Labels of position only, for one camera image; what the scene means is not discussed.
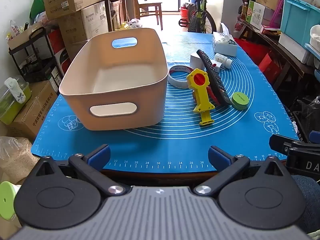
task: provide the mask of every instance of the bicycle tire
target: bicycle tire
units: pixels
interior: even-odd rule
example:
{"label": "bicycle tire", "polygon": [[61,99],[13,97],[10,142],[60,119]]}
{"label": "bicycle tire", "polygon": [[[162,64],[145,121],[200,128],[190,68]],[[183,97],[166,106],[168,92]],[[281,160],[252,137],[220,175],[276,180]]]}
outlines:
{"label": "bicycle tire", "polygon": [[208,19],[209,24],[210,24],[210,26],[208,26],[209,29],[211,27],[211,32],[210,32],[210,30],[207,31],[208,28],[207,28],[207,19],[206,19],[206,21],[205,21],[206,32],[208,32],[210,34],[213,34],[214,32],[217,32],[216,23],[215,23],[214,19],[212,18],[211,14],[208,11],[206,11],[206,13],[207,13],[207,17],[206,18]]}
{"label": "bicycle tire", "polygon": [[190,20],[188,32],[201,33],[200,18],[198,18],[196,15],[192,16]]}

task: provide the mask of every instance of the bin handle hole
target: bin handle hole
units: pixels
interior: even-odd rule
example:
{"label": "bin handle hole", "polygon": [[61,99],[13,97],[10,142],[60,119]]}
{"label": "bin handle hole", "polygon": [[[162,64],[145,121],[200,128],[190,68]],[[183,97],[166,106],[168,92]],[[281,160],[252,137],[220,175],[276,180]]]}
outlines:
{"label": "bin handle hole", "polygon": [[137,43],[138,43],[138,41],[134,37],[123,38],[123,39],[114,40],[112,42],[112,47],[114,47],[115,49],[126,48],[126,47],[134,47],[134,46],[137,45]]}
{"label": "bin handle hole", "polygon": [[136,111],[137,106],[134,103],[129,102],[90,107],[91,114],[97,117],[127,115],[133,114]]}

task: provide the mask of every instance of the blue silicone mat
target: blue silicone mat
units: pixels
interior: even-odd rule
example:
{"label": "blue silicone mat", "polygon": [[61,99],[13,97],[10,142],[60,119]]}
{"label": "blue silicone mat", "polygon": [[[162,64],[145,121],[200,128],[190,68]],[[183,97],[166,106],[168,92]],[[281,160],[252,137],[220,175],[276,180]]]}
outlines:
{"label": "blue silicone mat", "polygon": [[[169,67],[189,65],[190,54],[198,49],[214,57],[210,34],[179,33],[161,40]],[[284,159],[284,155],[270,150],[268,141],[273,133],[297,138],[285,109],[240,47],[237,57],[231,59],[231,69],[221,71],[220,77],[229,96],[241,91],[249,97],[249,106],[244,111],[218,106],[211,111],[214,123],[202,127],[200,114],[192,111],[196,106],[192,91],[168,84],[164,118],[160,123],[129,130],[89,131],[60,95],[31,151],[66,160],[75,153],[87,154],[101,144],[108,144],[111,159],[106,169],[157,173],[214,171],[208,161],[211,145],[232,155],[246,155],[251,160],[264,160],[271,154]],[[186,76],[175,75],[178,79]]]}

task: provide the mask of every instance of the red object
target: red object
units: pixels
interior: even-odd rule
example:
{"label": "red object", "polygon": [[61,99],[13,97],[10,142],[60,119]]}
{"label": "red object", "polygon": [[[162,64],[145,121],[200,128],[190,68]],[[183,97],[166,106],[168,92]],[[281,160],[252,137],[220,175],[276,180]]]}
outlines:
{"label": "red object", "polygon": [[204,75],[201,74],[195,74],[193,80],[198,86],[202,86],[205,83]]}
{"label": "red object", "polygon": [[212,89],[210,86],[207,86],[207,93],[213,99],[213,101],[216,102],[216,105],[219,106],[220,103],[219,103],[218,99],[215,97],[214,93],[212,92]]}
{"label": "red object", "polygon": [[65,48],[60,29],[48,34],[50,44],[58,63],[58,67],[65,74],[71,64],[69,55]]}
{"label": "red object", "polygon": [[188,18],[188,9],[180,7],[180,15],[181,17]]}
{"label": "red object", "polygon": [[248,56],[256,65],[259,65],[265,55],[270,52],[270,49],[267,46],[261,44],[256,44],[251,41],[237,38],[235,38],[235,41],[248,54]]}
{"label": "red object", "polygon": [[270,84],[273,84],[281,71],[279,66],[272,61],[269,53],[266,54],[264,59],[259,64],[259,69]]}

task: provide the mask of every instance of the beige plastic bin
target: beige plastic bin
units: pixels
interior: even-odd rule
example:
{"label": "beige plastic bin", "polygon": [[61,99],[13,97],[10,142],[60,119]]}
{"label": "beige plastic bin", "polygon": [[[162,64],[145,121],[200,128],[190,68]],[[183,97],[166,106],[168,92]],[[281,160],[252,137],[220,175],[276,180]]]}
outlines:
{"label": "beige plastic bin", "polygon": [[[137,39],[114,48],[117,39]],[[76,55],[60,93],[89,130],[118,130],[154,125],[164,115],[168,67],[154,29],[100,34]]]}

